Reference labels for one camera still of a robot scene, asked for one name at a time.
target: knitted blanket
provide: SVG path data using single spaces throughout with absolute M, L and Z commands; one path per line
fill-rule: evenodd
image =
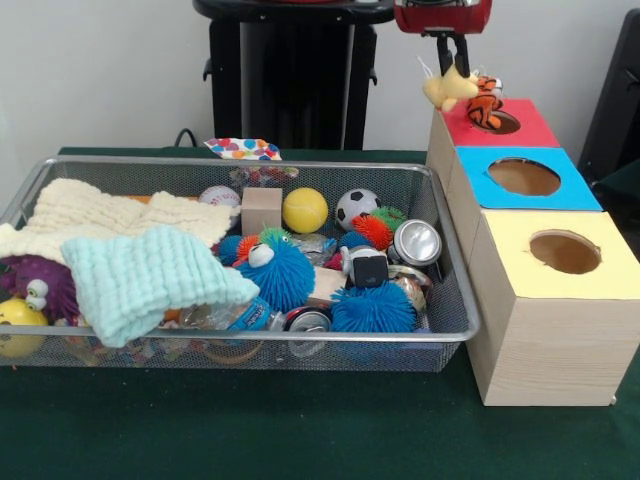
M 38 198 L 34 215 L 21 230 L 0 225 L 0 258 L 39 255 L 66 265 L 60 247 L 72 238 L 107 239 L 140 235 L 157 225 L 171 225 L 212 246 L 231 226 L 237 208 L 198 203 L 156 193 L 147 205 L 114 197 L 71 179 L 54 180 Z
M 107 347 L 156 328 L 170 309 L 243 305 L 260 289 L 193 235 L 160 226 L 139 237 L 75 238 L 62 246 L 80 312 Z

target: mint green knitted cloth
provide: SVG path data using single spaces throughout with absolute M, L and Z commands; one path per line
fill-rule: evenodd
M 227 269 L 195 236 L 169 226 L 139 237 L 74 238 L 62 254 L 80 312 L 106 347 L 156 328 L 169 309 L 248 303 L 260 289 Z

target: yellow box lid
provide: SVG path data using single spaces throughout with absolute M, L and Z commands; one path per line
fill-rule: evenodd
M 517 296 L 640 299 L 640 263 L 608 213 L 485 210 L 483 215 Z

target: orange spiky ball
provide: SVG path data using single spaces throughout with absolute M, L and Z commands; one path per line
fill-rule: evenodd
M 393 231 L 373 215 L 355 217 L 352 222 L 356 232 L 367 237 L 376 250 L 386 250 L 393 242 Z
M 260 236 L 258 235 L 249 235 L 247 237 L 244 237 L 242 240 L 240 240 L 240 243 L 238 244 L 238 260 L 236 260 L 233 264 L 234 267 L 240 265 L 241 263 L 246 262 L 247 260 L 249 260 L 249 250 L 251 250 L 251 247 L 253 247 L 254 245 L 257 245 L 258 243 L 260 243 Z

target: blue box lid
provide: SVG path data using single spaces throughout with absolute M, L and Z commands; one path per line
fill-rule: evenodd
M 602 211 L 562 148 L 458 147 L 457 151 L 476 201 L 484 208 Z

